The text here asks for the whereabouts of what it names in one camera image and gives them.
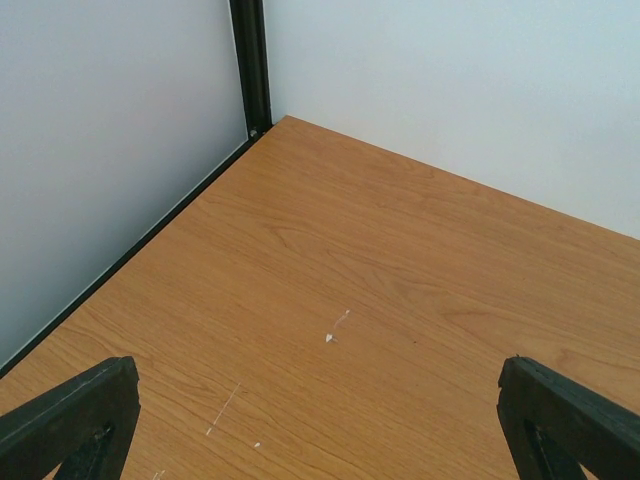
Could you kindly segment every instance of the black metal post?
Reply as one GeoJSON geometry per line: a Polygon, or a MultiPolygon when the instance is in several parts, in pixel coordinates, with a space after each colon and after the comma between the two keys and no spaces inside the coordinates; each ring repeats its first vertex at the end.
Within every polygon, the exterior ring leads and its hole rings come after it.
{"type": "Polygon", "coordinates": [[[262,0],[229,0],[229,5],[247,132],[255,142],[273,125],[262,0]]]}

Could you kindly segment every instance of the laminate surface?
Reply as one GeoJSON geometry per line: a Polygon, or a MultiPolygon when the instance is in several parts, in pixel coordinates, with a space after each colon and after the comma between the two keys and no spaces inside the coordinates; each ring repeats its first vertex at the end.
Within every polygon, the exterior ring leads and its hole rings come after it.
{"type": "Polygon", "coordinates": [[[640,412],[640,242],[287,117],[0,381],[0,411],[133,355],[126,479],[514,479],[515,354],[640,412]]]}

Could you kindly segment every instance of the white scratch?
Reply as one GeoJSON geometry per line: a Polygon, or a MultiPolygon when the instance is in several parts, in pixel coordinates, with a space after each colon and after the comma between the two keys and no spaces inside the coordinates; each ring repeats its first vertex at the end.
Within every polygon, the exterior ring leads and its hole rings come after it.
{"type": "Polygon", "coordinates": [[[338,321],[337,321],[337,322],[335,323],[335,325],[333,326],[333,329],[335,330],[336,328],[338,328],[338,325],[340,325],[340,323],[341,323],[343,320],[346,320],[346,318],[349,316],[349,314],[350,314],[350,313],[351,313],[351,309],[349,308],[349,309],[347,309],[347,311],[346,311],[346,312],[344,312],[344,313],[342,314],[342,316],[338,319],[338,321]]]}
{"type": "Polygon", "coordinates": [[[220,420],[220,417],[222,416],[224,411],[229,406],[229,403],[231,402],[231,399],[234,397],[234,395],[236,394],[236,392],[238,391],[239,388],[240,388],[240,382],[238,382],[238,385],[236,385],[236,388],[233,389],[233,392],[231,392],[231,396],[228,398],[228,400],[226,401],[226,403],[222,407],[222,410],[220,410],[220,413],[218,414],[216,419],[213,421],[213,424],[211,425],[211,427],[209,427],[209,430],[207,430],[207,435],[209,435],[211,433],[211,430],[213,430],[213,427],[216,426],[216,424],[218,423],[218,420],[220,420]]]}
{"type": "MultiPolygon", "coordinates": [[[[345,320],[345,319],[349,316],[349,314],[350,314],[350,313],[351,313],[351,309],[349,308],[349,309],[347,309],[347,311],[346,311],[346,312],[344,312],[344,313],[342,314],[342,316],[341,316],[341,317],[336,321],[336,323],[333,325],[333,331],[334,331],[334,332],[336,331],[336,328],[338,328],[338,325],[340,325],[340,323],[341,323],[343,320],[345,320]]],[[[327,333],[327,336],[325,337],[324,341],[325,341],[326,343],[329,343],[329,342],[337,342],[337,341],[338,341],[338,339],[334,336],[334,334],[333,334],[333,333],[327,333]]]]}

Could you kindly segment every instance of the white wall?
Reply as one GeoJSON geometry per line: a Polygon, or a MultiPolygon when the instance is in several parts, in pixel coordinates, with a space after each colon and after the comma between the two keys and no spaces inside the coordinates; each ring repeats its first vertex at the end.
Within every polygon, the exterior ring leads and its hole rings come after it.
{"type": "Polygon", "coordinates": [[[640,238],[640,3],[266,0],[274,120],[640,238]]]}
{"type": "Polygon", "coordinates": [[[0,364],[245,139],[226,0],[0,3],[0,364]]]}

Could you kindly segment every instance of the wood grain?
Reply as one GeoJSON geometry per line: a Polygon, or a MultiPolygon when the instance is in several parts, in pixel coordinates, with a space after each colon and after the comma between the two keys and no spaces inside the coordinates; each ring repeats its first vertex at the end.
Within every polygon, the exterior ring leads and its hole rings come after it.
{"type": "Polygon", "coordinates": [[[0,410],[133,355],[123,478],[513,479],[505,357],[640,412],[639,292],[640,242],[285,118],[2,380],[0,410]]]}

